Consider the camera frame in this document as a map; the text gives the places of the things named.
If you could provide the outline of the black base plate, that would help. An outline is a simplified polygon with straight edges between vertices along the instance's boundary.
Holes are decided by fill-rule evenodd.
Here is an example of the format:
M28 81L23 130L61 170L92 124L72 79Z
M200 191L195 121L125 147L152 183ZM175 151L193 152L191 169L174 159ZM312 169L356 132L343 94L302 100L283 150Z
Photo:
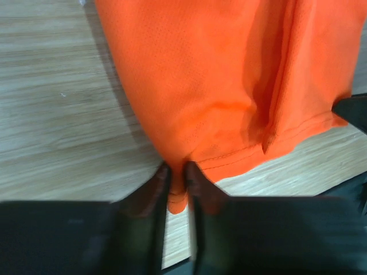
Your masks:
M348 179L319 195L328 195L341 197L351 200L362 216L364 225L366 225L366 171L351 179ZM162 274L192 274L193 262L186 258L176 264L170 265L162 270Z

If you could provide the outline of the orange t-shirt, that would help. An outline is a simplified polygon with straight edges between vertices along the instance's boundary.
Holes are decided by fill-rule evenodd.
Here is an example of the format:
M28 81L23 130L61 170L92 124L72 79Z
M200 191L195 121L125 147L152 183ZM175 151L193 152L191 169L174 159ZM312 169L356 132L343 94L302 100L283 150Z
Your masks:
M182 169L213 182L342 127L365 1L96 1L122 87L171 167L168 209L182 212Z

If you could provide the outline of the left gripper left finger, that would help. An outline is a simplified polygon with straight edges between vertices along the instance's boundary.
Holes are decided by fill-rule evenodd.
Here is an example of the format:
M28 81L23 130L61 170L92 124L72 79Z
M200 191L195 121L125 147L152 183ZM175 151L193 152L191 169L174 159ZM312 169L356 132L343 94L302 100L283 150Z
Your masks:
M1 273L160 274L170 181L163 164L120 201L1 202Z

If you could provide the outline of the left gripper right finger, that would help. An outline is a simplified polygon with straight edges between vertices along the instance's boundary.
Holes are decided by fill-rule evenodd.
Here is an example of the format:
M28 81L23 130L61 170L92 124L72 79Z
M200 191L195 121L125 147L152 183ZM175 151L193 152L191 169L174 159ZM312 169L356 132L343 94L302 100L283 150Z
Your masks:
M235 197L185 166L194 274L365 274L366 225L328 195Z

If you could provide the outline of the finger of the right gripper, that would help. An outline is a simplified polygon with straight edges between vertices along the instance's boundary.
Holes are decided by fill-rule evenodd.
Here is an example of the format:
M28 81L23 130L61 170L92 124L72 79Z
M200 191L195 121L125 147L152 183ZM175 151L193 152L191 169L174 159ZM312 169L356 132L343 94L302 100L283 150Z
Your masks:
M333 113L361 132L367 132L367 96L352 96L342 99L333 106Z

